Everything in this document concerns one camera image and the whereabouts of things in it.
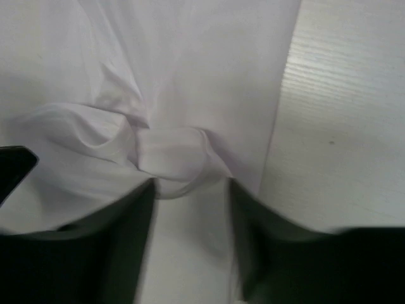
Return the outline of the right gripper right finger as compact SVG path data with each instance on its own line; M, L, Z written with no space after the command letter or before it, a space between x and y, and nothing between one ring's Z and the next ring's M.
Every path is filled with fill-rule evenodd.
M404 228L335 234L288 221L235 179L228 198L247 303L403 303Z

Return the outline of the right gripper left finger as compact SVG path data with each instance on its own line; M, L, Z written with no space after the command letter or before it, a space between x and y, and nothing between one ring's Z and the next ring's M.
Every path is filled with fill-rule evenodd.
M1 233L2 303L133 303L156 187L152 179L51 231Z

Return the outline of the white t-shirt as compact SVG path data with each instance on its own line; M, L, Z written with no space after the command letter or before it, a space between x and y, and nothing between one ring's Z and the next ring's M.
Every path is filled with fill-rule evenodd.
M152 179L133 303L239 303L228 182L257 194L299 1L2 1L1 233Z

